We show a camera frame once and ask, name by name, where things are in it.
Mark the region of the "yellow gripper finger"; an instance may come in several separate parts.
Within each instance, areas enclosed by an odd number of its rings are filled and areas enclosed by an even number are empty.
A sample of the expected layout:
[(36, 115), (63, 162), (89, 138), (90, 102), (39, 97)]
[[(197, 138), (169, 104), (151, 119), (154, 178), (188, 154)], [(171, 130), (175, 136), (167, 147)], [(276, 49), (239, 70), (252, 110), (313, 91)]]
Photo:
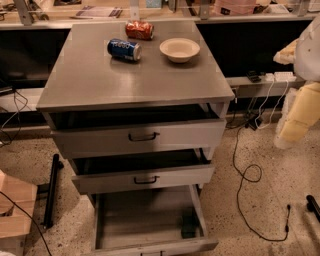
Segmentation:
[(295, 61), (296, 46), (297, 46), (297, 39), (293, 40), (286, 47), (278, 51), (274, 55), (273, 60), (283, 65), (293, 64)]
[(293, 147), (319, 119), (320, 83), (308, 83), (299, 89), (290, 88), (276, 127), (275, 146), (280, 149)]

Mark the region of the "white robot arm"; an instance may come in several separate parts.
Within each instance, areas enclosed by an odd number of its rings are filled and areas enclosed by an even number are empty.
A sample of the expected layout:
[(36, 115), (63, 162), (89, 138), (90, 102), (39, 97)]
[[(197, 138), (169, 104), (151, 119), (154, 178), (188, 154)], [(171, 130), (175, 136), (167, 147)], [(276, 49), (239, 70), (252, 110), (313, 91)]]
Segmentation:
[(313, 19), (298, 39), (277, 52), (274, 60), (293, 63), (295, 74), (306, 81), (298, 90), (288, 91), (276, 127), (274, 144), (287, 149), (320, 120), (320, 16)]

